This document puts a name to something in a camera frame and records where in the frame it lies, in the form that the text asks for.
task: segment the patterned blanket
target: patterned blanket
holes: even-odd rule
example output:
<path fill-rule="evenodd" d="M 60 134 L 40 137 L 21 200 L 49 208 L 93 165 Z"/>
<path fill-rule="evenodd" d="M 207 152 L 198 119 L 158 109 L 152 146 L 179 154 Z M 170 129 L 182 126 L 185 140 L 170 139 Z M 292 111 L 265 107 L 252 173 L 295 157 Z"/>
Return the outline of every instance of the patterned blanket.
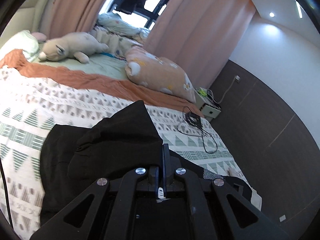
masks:
<path fill-rule="evenodd" d="M 131 104 L 96 90 L 76 90 L 49 78 L 26 78 L 14 69 L 0 70 L 0 156 L 6 175 L 14 229 L 21 239 L 29 239 L 39 228 L 44 191 L 39 163 L 42 144 L 55 124 L 91 128 L 104 117 Z M 246 181 L 232 155 L 202 119 L 204 129 L 218 144 L 214 154 L 205 152 L 201 134 L 184 122 L 182 113 L 167 108 L 146 106 L 164 143 L 184 158 L 209 171 L 228 175 L 234 168 Z M 177 131 L 177 125 L 184 135 Z M 211 137 L 205 137 L 207 151 L 215 150 Z M 7 216 L 2 180 L 0 208 Z"/>

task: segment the beige headboard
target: beige headboard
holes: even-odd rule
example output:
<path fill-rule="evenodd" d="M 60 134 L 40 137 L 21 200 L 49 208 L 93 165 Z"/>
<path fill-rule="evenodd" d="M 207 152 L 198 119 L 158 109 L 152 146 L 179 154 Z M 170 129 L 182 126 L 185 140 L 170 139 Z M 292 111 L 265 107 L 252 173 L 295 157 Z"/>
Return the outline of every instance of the beige headboard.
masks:
<path fill-rule="evenodd" d="M 4 29 L 0 37 L 0 48 L 22 30 L 37 32 L 44 7 L 48 0 L 26 0 Z"/>

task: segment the orange blanket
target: orange blanket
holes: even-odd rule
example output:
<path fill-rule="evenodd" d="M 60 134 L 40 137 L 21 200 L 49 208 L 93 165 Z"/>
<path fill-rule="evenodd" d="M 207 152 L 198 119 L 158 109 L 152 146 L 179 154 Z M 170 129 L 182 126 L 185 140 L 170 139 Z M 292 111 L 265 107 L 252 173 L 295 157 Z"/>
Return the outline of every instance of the orange blanket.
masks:
<path fill-rule="evenodd" d="M 99 74 L 86 74 L 80 70 L 69 70 L 64 66 L 51 67 L 30 63 L 24 57 L 22 49 L 14 49 L 5 55 L 0 61 L 0 68 L 4 65 L 16 68 L 25 77 L 47 77 L 75 89 L 95 89 L 134 102 L 143 100 L 146 105 L 167 107 L 178 111 L 182 111 L 184 106 L 188 106 L 192 112 L 203 117 L 199 109 L 185 99 L 150 90 L 129 80 L 116 80 Z"/>

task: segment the pink pillow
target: pink pillow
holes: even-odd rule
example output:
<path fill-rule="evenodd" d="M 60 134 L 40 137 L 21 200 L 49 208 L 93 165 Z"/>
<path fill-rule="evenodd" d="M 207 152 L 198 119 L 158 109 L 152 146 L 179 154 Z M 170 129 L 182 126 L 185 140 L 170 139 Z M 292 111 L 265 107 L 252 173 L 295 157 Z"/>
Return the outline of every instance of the pink pillow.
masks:
<path fill-rule="evenodd" d="M 32 36 L 34 36 L 39 43 L 45 42 L 47 40 L 47 36 L 43 33 L 31 33 Z"/>
<path fill-rule="evenodd" d="M 196 102 L 193 86 L 187 74 L 177 64 L 164 57 L 156 57 L 141 47 L 133 47 L 126 55 L 128 78 L 152 90 Z"/>

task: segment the dark wall panel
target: dark wall panel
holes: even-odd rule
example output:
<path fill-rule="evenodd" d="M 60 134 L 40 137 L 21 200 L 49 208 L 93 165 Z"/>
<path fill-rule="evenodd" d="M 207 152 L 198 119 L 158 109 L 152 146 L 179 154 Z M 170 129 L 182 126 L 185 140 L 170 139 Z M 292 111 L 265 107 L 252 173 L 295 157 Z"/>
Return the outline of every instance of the dark wall panel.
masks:
<path fill-rule="evenodd" d="M 298 239 L 320 201 L 320 150 L 295 112 L 266 84 L 228 61 L 211 90 L 217 100 L 239 75 L 211 122 L 251 186 L 262 212 Z M 286 220 L 279 217 L 286 215 Z"/>

